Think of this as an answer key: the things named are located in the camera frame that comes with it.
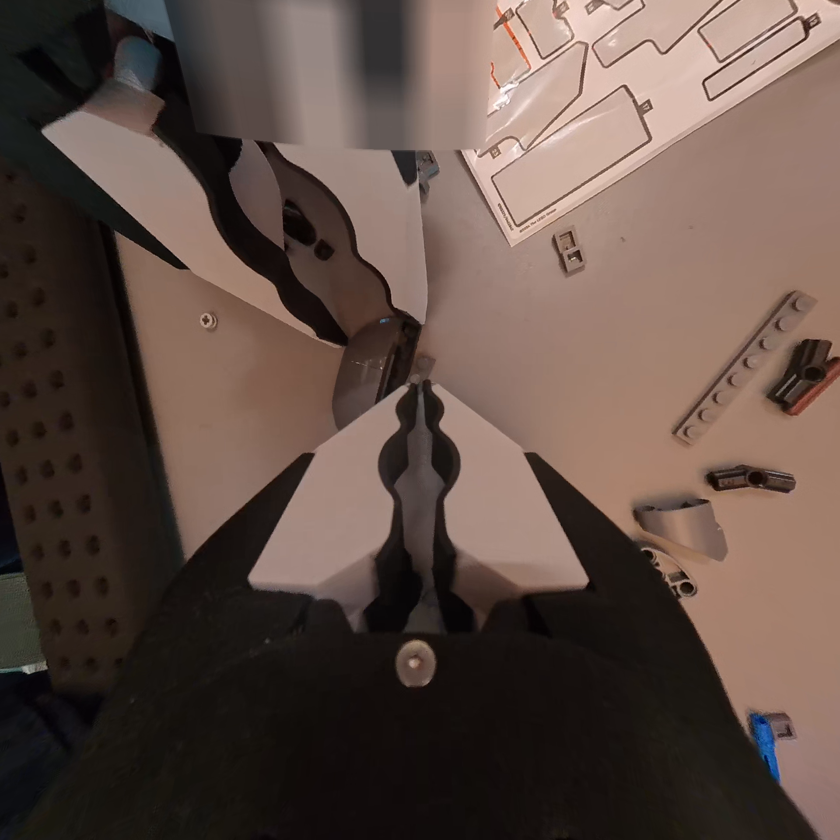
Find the black plate lego assembly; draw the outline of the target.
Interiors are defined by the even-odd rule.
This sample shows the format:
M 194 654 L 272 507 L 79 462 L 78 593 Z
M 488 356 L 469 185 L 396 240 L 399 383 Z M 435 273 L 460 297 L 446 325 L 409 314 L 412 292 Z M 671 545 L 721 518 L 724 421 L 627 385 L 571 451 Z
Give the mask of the black plate lego assembly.
M 349 340 L 332 393 L 339 431 L 407 382 L 422 329 L 411 318 L 377 318 Z

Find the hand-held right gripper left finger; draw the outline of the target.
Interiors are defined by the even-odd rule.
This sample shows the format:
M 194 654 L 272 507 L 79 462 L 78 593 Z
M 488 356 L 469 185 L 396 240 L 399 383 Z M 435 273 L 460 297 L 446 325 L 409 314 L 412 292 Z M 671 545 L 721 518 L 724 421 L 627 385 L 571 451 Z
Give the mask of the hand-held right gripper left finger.
M 373 632 L 404 629 L 421 579 L 396 482 L 417 405 L 417 387 L 402 386 L 316 449 L 249 573 L 253 590 L 336 601 Z

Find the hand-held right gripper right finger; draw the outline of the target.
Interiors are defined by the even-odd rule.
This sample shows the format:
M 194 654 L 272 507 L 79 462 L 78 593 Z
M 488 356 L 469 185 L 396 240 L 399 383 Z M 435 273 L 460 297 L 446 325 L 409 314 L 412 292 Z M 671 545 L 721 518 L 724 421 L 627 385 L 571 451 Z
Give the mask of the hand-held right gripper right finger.
M 425 381 L 434 504 L 432 575 L 444 629 L 471 633 L 501 602 L 580 592 L 590 580 L 524 449 Z

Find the black connector with brown axle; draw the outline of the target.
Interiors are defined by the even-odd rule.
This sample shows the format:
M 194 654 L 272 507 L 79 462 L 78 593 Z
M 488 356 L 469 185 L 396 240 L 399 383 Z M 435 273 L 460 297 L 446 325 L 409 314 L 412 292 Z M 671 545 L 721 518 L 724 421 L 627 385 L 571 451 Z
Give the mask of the black connector with brown axle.
M 839 378 L 839 357 L 833 355 L 833 342 L 806 339 L 798 343 L 781 378 L 766 398 L 783 414 L 798 417 Z

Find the black angled lego connector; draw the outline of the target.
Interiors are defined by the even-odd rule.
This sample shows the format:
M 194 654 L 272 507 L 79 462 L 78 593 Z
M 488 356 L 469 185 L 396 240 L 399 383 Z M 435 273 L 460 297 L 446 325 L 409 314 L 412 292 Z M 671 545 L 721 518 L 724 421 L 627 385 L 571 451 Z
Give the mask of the black angled lego connector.
M 789 494 L 796 488 L 796 479 L 791 473 L 750 465 L 713 469 L 706 473 L 705 479 L 718 492 L 751 489 Z

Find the pale green cloth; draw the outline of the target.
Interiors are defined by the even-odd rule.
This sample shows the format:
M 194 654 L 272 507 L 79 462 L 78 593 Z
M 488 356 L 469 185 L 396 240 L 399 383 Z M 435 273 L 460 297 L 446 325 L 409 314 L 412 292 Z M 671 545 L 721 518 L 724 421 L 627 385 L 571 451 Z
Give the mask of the pale green cloth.
M 1 575 L 1 672 L 47 671 L 39 628 L 23 573 Z

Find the lego sticker sheet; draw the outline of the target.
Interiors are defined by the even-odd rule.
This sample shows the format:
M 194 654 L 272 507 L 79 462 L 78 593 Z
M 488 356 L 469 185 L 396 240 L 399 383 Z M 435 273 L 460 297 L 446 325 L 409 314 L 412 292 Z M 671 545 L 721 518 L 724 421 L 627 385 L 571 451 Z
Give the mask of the lego sticker sheet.
M 838 38 L 829 1 L 497 2 L 461 155 L 516 245 Z

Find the black lego pin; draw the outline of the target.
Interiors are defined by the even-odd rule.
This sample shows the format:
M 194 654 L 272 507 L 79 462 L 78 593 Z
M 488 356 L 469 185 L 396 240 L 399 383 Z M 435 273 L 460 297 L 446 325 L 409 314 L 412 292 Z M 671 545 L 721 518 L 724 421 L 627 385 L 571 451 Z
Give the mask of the black lego pin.
M 283 232 L 286 238 L 305 247 L 312 247 L 319 241 L 317 229 L 303 213 L 299 205 L 286 199 L 282 207 Z

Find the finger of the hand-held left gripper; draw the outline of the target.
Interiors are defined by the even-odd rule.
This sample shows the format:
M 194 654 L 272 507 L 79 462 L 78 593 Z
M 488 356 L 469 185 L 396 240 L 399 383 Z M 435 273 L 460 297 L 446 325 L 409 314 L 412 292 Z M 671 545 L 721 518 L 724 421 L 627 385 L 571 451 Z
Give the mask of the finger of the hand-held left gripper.
M 134 131 L 78 110 L 43 134 L 194 275 L 305 335 L 332 346 L 348 337 L 296 277 L 284 249 L 239 205 L 210 143 L 191 166 L 153 127 Z
M 334 248 L 328 261 L 286 238 L 290 265 L 301 284 L 340 327 L 363 327 L 403 316 L 424 324 L 428 286 L 417 181 L 406 184 L 388 150 L 308 149 L 261 144 L 276 178 L 282 207 L 299 205 Z

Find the long light grey lego plate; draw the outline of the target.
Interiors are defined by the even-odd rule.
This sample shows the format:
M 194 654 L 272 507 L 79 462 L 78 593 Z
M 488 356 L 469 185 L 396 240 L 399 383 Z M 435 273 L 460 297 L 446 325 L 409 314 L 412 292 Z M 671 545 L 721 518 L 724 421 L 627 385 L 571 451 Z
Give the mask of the long light grey lego plate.
M 696 445 L 816 305 L 817 299 L 801 290 L 783 296 L 674 426 L 672 437 L 684 446 Z

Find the black perforated pad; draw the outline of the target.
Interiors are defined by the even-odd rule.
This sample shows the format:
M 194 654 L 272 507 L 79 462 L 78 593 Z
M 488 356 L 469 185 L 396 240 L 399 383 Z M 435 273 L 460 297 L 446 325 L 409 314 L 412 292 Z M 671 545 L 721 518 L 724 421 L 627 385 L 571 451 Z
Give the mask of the black perforated pad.
M 116 250 L 103 226 L 1 166 L 1 454 L 58 691 L 119 679 L 180 565 Z

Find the grey curved lego slope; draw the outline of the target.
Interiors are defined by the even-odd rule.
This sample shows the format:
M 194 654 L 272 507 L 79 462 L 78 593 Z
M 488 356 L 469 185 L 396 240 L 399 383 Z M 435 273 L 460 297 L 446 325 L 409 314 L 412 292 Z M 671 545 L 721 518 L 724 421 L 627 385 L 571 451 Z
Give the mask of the grey curved lego slope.
M 642 505 L 633 516 L 640 529 L 658 539 L 709 560 L 728 557 L 727 538 L 709 499 L 692 498 L 669 508 Z

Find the thin light grey lego liftarm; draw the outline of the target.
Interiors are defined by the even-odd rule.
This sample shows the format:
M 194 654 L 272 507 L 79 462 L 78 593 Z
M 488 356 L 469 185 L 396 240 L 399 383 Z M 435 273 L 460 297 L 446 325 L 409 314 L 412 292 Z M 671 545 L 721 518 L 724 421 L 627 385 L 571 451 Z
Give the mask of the thin light grey lego liftarm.
M 676 599 L 681 601 L 697 595 L 697 583 L 669 553 L 648 542 L 641 542 L 638 547 Z

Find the blue lego pin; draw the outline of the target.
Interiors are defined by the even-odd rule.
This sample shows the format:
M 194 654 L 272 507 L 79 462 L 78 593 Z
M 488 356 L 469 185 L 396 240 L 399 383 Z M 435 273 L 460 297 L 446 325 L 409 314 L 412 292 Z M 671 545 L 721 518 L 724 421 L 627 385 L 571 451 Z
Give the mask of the blue lego pin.
M 781 783 L 781 770 L 776 753 L 776 738 L 770 719 L 757 711 L 749 713 L 749 729 L 759 756 L 775 782 Z

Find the small grey lego bracket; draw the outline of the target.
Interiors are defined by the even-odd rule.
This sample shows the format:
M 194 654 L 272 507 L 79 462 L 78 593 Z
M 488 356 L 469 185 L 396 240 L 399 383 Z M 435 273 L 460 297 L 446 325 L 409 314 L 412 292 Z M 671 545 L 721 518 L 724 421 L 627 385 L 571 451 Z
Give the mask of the small grey lego bracket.
M 572 277 L 585 269 L 585 253 L 574 226 L 562 226 L 554 232 L 552 243 L 559 258 L 560 267 L 567 277 Z

